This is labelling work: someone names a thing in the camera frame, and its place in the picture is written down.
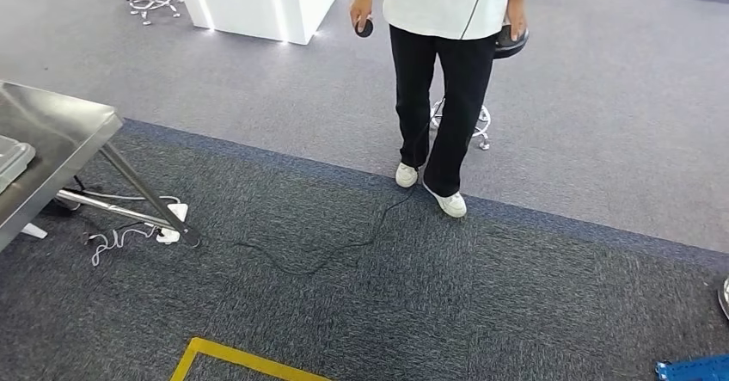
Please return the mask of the standing person's right hand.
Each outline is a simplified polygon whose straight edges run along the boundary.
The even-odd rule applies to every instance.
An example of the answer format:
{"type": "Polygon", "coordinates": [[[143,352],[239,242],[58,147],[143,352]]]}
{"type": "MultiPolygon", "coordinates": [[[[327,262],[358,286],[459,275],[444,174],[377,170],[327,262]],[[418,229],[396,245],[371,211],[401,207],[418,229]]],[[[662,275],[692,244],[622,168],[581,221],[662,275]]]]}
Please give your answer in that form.
{"type": "Polygon", "coordinates": [[[351,24],[358,34],[364,32],[371,10],[372,0],[352,0],[349,15],[351,24]]]}

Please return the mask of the standing person's left hand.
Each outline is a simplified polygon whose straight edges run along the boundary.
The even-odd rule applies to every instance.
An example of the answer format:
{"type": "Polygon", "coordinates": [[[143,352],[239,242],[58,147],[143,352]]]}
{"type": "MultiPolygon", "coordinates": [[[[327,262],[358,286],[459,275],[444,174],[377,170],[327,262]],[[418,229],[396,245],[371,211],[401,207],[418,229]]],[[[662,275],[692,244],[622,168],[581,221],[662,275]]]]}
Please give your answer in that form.
{"type": "Polygon", "coordinates": [[[508,0],[506,17],[511,25],[511,40],[518,41],[527,29],[524,0],[508,0]]]}

